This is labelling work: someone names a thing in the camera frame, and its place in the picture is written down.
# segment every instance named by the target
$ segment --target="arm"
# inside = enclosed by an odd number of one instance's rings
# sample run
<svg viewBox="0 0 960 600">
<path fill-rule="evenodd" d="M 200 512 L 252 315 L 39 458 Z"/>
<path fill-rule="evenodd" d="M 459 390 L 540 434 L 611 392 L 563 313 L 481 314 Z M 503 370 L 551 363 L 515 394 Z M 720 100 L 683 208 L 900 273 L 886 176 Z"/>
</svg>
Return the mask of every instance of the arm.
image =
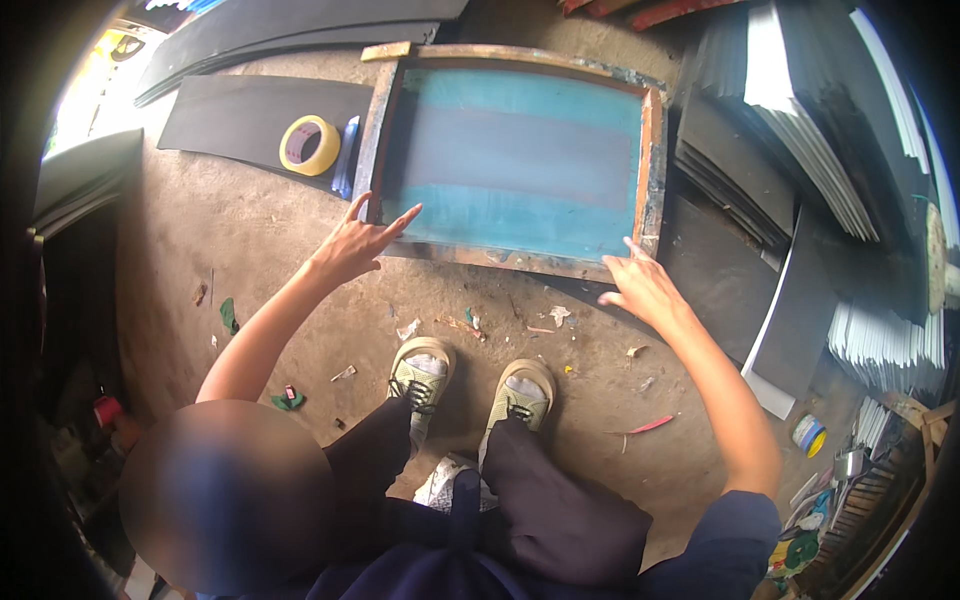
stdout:
<svg viewBox="0 0 960 600">
<path fill-rule="evenodd" d="M 389 227 L 357 219 L 371 192 L 360 196 L 343 221 L 297 274 L 251 317 L 217 359 L 197 401 L 239 398 L 256 402 L 283 348 L 313 309 L 340 285 L 380 269 L 376 257 L 420 214 L 417 204 Z"/>
<path fill-rule="evenodd" d="M 632 258 L 604 256 L 619 294 L 598 300 L 630 311 L 652 326 L 677 353 L 707 408 L 727 467 L 724 492 L 742 490 L 771 499 L 780 485 L 780 447 L 753 391 L 700 324 L 663 267 L 630 238 Z"/>
</svg>

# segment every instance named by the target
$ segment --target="hand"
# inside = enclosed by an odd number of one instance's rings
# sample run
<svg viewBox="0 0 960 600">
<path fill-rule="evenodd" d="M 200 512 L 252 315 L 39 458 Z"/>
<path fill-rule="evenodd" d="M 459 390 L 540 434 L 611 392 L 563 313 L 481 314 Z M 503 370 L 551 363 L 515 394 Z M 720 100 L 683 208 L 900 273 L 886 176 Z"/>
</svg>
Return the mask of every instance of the hand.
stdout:
<svg viewBox="0 0 960 600">
<path fill-rule="evenodd" d="M 388 227 L 370 225 L 357 215 L 373 192 L 367 192 L 353 201 L 347 214 L 326 237 L 310 261 L 320 266 L 334 287 L 356 279 L 364 273 L 379 271 L 376 258 L 420 214 L 423 204 L 417 204 L 393 221 Z"/>
<path fill-rule="evenodd" d="M 600 304 L 614 304 L 633 313 L 666 337 L 692 316 L 690 306 L 674 287 L 663 267 L 640 249 L 634 240 L 623 238 L 631 258 L 604 256 L 620 293 L 606 292 L 597 299 Z"/>
</svg>

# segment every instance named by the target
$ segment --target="blurred circle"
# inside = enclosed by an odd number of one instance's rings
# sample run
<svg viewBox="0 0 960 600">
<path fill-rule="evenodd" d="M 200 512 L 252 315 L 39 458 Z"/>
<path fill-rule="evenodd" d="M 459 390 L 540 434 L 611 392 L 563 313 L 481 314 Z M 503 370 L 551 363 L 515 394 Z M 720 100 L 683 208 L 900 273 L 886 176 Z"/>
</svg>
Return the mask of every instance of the blurred circle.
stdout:
<svg viewBox="0 0 960 600">
<path fill-rule="evenodd" d="M 313 437 L 256 402 L 179 409 L 133 448 L 120 516 L 143 560 L 192 591 L 240 595 L 316 565 L 334 510 Z"/>
</svg>

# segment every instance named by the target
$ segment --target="roll of tape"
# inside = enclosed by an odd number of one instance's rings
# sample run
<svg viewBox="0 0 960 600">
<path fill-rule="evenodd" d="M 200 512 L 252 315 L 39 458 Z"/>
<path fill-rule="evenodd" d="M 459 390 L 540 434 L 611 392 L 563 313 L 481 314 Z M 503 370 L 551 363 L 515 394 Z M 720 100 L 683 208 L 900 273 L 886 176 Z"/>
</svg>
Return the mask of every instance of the roll of tape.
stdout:
<svg viewBox="0 0 960 600">
<path fill-rule="evenodd" d="M 311 138 L 316 135 L 320 140 L 316 144 L 316 150 L 311 152 L 311 147 L 314 146 Z M 280 164 L 301 175 L 312 177 L 326 171 L 339 153 L 340 134 L 337 133 L 337 128 L 312 114 L 294 121 L 280 140 Z"/>
</svg>

